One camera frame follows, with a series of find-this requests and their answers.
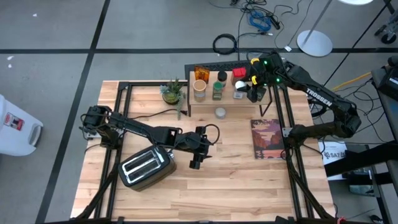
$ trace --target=wooden tabletop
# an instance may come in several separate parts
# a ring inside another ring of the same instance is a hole
[[[118,81],[104,81],[98,104],[113,108],[117,86]],[[312,125],[305,94],[289,90],[289,95],[295,123]],[[285,110],[282,92],[281,100],[282,109]],[[163,102],[159,87],[134,87],[128,116],[149,115],[168,108],[173,106]],[[226,111],[227,116],[223,120],[215,118],[214,105],[197,108],[191,118],[183,116],[180,121],[177,121],[175,111],[140,119],[152,126],[181,127],[184,132],[195,131],[196,126],[214,123],[220,127],[221,137],[209,149],[209,155],[213,157],[204,160],[200,170],[188,168],[192,154],[174,151],[177,170],[142,192],[125,187],[118,178],[112,219],[117,220],[123,216],[129,221],[274,221],[276,215],[294,217],[286,162],[282,159],[254,158],[250,119],[261,118],[258,106],[229,106]],[[277,119],[275,103],[271,104],[263,119]],[[208,128],[206,133],[210,141],[215,140],[215,129]],[[99,140],[93,140],[88,146],[98,143]],[[308,139],[305,143],[319,149],[316,139]],[[126,134],[122,161],[147,146],[150,146],[147,139]],[[306,147],[302,147],[301,152],[310,190],[324,208],[334,215],[335,209],[321,156]],[[104,155],[105,149],[101,147],[93,147],[86,153],[71,217],[80,214],[96,193]],[[109,189],[104,196],[102,217],[105,216],[108,195]],[[300,190],[299,196],[305,216]]]

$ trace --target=lamp base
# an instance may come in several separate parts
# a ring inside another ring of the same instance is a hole
[[[309,30],[306,30],[298,35],[298,47],[300,47],[304,53],[314,57],[323,57],[330,54],[333,49],[333,43],[330,38],[322,32],[314,30],[310,38],[308,38],[307,43],[303,44],[309,32]]]

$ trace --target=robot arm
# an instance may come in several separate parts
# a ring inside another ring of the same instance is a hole
[[[298,65],[284,62],[277,52],[272,52],[260,58],[251,60],[248,76],[242,79],[244,82],[252,82],[252,86],[245,87],[248,98],[256,101],[256,90],[264,84],[269,86],[285,85],[293,90],[304,91],[332,110],[334,121],[325,124],[317,124],[306,127],[295,125],[288,136],[288,142],[301,145],[306,138],[318,138],[327,135],[336,135],[340,138],[349,138],[354,135],[361,125],[361,120],[356,111],[356,105],[321,84],[315,82],[308,72]]]
[[[207,140],[206,127],[196,127],[195,132],[187,133],[182,133],[181,128],[152,127],[112,112],[107,106],[91,106],[84,116],[83,129],[89,132],[96,131],[101,136],[103,147],[117,149],[121,144],[120,136],[130,132],[147,138],[154,146],[192,153],[192,169],[199,169],[200,163],[211,157],[207,156],[208,148],[214,143]]]

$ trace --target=plant pot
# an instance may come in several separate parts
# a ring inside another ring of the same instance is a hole
[[[168,105],[176,105],[178,103],[178,96],[175,93],[164,93],[162,97]]]

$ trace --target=gray floor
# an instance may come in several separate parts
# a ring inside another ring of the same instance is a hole
[[[228,7],[226,0],[212,2]],[[309,2],[303,0],[300,3],[300,11],[296,16],[286,14],[280,18],[286,27],[277,39],[279,47],[290,41],[305,16]],[[299,33],[311,28],[326,2],[313,2]],[[88,49],[103,3],[104,0],[0,1],[0,52],[2,49]],[[276,4],[290,5],[295,9],[297,0],[268,0],[266,8],[273,10]],[[329,35],[334,47],[351,48],[382,7],[382,0],[359,7],[333,1],[318,30]],[[284,11],[279,7],[275,13],[279,16]],[[237,9],[216,8],[207,1],[111,0],[98,48],[209,49],[217,35],[237,34],[240,16]],[[356,48],[397,47],[398,42],[384,45],[373,36],[388,16],[385,10]],[[241,33],[255,31],[244,18]],[[243,37],[241,47],[275,47],[274,39],[278,31],[272,29],[271,32],[274,33],[272,37]],[[230,43],[220,42],[220,46],[227,47]],[[290,46],[297,47],[295,38]],[[230,61],[236,60],[236,56],[214,53],[95,54],[77,114],[84,113],[89,105],[96,103],[103,80],[183,78],[185,64]],[[323,58],[302,53],[285,53],[282,56],[300,64],[314,80],[323,83],[346,54],[330,54]],[[378,68],[390,56],[350,54],[327,87],[332,88]],[[35,222],[86,57],[86,54],[0,54],[0,94],[40,119],[45,126],[41,142],[34,153],[25,157],[0,156],[0,223]],[[376,96],[370,85],[364,90]],[[370,109],[369,103],[359,101],[357,104],[361,109]],[[381,113],[382,109],[372,112],[370,120],[376,120]],[[365,118],[363,123],[363,126],[369,124]],[[79,125],[80,120],[76,118],[46,222],[67,220],[70,216],[86,146]],[[375,127],[383,140],[392,139],[385,118]],[[380,142],[371,128],[358,133],[350,141]],[[353,219],[368,221],[367,215],[378,213],[374,198],[350,194],[344,182],[330,183],[330,187],[339,215],[353,217],[375,208],[375,211]]]

